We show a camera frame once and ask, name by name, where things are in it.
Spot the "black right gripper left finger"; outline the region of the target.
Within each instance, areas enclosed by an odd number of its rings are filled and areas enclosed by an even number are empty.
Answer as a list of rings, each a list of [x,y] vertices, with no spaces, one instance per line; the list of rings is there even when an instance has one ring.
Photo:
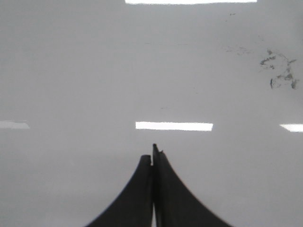
[[[151,156],[142,155],[132,177],[116,199],[89,227],[150,227],[153,216]]]

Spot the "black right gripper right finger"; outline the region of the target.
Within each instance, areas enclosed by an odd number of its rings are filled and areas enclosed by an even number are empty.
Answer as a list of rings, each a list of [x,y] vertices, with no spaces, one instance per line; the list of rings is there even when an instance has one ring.
[[[165,153],[153,144],[154,206],[158,227],[229,227],[184,185]]]

